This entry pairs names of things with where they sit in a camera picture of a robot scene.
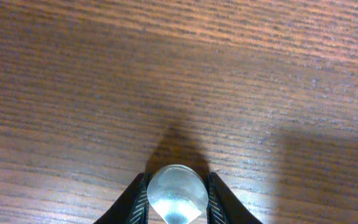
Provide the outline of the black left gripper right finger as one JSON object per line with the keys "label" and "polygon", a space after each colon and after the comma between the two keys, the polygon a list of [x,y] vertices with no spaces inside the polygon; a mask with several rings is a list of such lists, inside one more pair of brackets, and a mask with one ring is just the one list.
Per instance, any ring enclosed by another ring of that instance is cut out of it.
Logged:
{"label": "black left gripper right finger", "polygon": [[215,172],[208,174],[208,224],[262,224]]}

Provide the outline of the small teaspoon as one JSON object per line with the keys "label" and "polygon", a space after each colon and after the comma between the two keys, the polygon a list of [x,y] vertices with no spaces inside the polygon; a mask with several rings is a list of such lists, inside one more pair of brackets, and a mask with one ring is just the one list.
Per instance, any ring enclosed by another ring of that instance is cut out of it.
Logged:
{"label": "small teaspoon", "polygon": [[147,199],[167,224],[189,224],[208,206],[201,177],[191,168],[173,164],[158,170],[147,186]]}

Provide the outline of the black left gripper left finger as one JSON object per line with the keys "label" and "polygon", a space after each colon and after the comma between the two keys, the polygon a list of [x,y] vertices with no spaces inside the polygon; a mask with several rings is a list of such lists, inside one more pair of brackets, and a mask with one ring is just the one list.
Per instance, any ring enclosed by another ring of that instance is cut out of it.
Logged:
{"label": "black left gripper left finger", "polygon": [[94,224],[148,224],[149,173],[140,173],[123,191],[112,206]]}

